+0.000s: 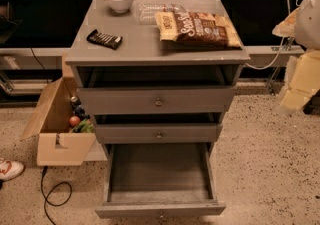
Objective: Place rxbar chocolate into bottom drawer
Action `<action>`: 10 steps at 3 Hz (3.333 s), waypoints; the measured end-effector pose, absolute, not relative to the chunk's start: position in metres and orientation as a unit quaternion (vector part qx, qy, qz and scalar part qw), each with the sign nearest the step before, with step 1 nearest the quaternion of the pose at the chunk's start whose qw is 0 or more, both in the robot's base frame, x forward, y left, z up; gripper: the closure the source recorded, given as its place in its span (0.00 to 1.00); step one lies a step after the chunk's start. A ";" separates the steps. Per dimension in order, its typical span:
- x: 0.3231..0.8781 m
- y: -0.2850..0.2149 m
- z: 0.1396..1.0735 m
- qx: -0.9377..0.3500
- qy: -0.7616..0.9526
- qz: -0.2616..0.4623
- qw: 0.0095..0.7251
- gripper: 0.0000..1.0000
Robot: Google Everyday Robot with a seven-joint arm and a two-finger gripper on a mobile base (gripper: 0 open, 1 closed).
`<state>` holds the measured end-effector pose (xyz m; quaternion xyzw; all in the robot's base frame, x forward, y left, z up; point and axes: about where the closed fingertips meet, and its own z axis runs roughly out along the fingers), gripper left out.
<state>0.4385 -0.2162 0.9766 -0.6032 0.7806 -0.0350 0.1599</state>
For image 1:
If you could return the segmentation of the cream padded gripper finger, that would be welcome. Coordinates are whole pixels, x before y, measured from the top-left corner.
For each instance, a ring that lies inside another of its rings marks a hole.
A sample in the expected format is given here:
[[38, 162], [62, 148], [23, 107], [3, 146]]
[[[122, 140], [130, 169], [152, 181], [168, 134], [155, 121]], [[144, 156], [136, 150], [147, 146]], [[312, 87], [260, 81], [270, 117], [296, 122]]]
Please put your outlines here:
[[281, 23], [276, 25], [272, 30], [272, 34], [278, 37], [294, 37], [298, 11], [299, 9], [296, 8]]
[[278, 97], [277, 111], [282, 114], [301, 111], [319, 90], [320, 51], [309, 51], [299, 58], [290, 57], [286, 66], [285, 84]]

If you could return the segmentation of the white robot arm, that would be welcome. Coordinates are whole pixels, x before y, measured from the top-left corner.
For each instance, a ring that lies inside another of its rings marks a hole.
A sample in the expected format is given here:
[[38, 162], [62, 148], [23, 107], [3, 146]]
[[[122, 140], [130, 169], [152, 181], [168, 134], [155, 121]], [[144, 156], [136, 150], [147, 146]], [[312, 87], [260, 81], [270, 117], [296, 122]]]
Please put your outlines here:
[[320, 0], [303, 0], [272, 34], [293, 37], [306, 48], [299, 58], [289, 58], [279, 97], [278, 110], [292, 114], [302, 110], [320, 90]]

